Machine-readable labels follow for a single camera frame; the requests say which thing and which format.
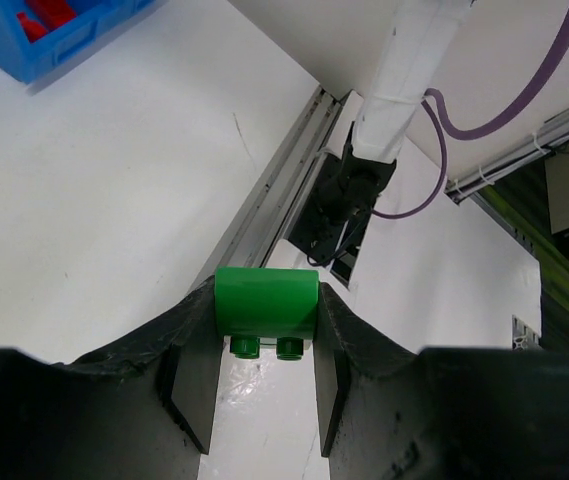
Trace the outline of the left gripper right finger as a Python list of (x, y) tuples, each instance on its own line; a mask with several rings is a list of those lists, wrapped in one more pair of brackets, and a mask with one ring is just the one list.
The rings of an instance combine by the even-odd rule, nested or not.
[(412, 353), (322, 284), (313, 360), (334, 479), (569, 479), (569, 353)]

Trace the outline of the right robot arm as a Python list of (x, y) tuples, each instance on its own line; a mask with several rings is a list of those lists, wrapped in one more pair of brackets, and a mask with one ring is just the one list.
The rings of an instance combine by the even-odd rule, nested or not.
[(365, 227), (396, 170), (406, 129), (470, 9), (468, 1), (398, 4), (372, 86), (341, 153), (324, 154), (297, 223), (308, 233), (301, 249), (311, 266), (337, 259)]

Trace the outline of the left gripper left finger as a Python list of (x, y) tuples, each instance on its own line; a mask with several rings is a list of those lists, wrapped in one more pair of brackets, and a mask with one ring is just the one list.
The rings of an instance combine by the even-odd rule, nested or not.
[(222, 356), (214, 283), (69, 364), (0, 348), (0, 479), (194, 479)]

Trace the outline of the aluminium frame rail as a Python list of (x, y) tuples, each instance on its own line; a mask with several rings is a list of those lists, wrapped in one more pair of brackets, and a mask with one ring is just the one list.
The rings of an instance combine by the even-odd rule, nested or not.
[(341, 110), (340, 103), (325, 89), (315, 90), (195, 277), (191, 291), (219, 267), (266, 266), (309, 195), (323, 160), (320, 150)]

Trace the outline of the green brick top cluster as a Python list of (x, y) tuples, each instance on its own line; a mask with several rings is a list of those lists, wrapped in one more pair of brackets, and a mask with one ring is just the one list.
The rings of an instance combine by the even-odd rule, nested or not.
[(214, 276), (218, 333), (235, 357), (298, 361), (315, 335), (320, 276), (316, 270), (224, 267)]

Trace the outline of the red curved long brick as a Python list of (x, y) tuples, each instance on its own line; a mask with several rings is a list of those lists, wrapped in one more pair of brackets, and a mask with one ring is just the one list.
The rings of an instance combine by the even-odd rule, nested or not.
[(20, 11), (16, 13), (16, 18), (30, 43), (35, 43), (77, 17), (64, 0), (30, 0), (25, 5), (32, 15)]

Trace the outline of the blue divided bin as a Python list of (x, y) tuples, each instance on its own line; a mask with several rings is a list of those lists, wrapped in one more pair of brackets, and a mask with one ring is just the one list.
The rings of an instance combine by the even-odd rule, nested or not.
[(0, 1), (0, 69), (30, 84), (153, 4), (146, 0)]

